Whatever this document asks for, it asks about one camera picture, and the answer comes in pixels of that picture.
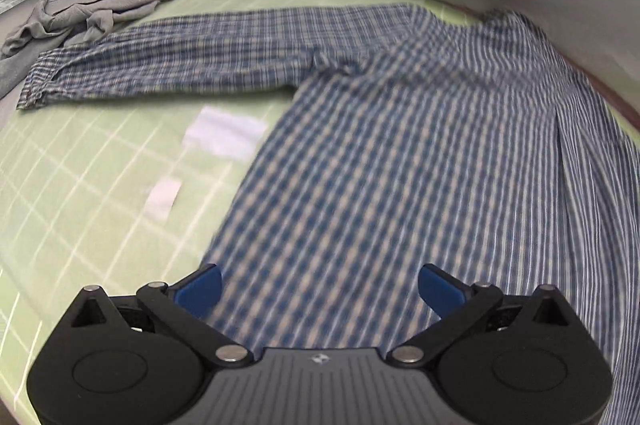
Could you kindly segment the blue plaid shirt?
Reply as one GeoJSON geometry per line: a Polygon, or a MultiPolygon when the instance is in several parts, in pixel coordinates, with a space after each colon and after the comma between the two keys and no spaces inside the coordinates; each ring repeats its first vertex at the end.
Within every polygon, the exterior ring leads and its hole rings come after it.
{"type": "Polygon", "coordinates": [[[208,319],[250,347],[378,346],[432,314],[424,263],[555,284],[611,364],[603,419],[639,419],[639,150],[584,74],[506,12],[414,5],[164,19],[46,52],[25,108],[145,94],[296,93],[207,258],[208,319]]]}

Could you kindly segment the green grid mat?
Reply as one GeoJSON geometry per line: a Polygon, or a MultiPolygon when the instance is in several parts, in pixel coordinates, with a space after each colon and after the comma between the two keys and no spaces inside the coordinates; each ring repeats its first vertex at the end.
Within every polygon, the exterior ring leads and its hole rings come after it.
{"type": "MultiPolygon", "coordinates": [[[[174,0],[148,23],[400,3],[454,26],[520,15],[475,20],[429,0],[174,0]]],[[[214,263],[209,246],[295,93],[80,101],[10,117],[1,132],[1,392],[24,423],[35,419],[29,364],[83,286],[131,294],[214,263]]]]}

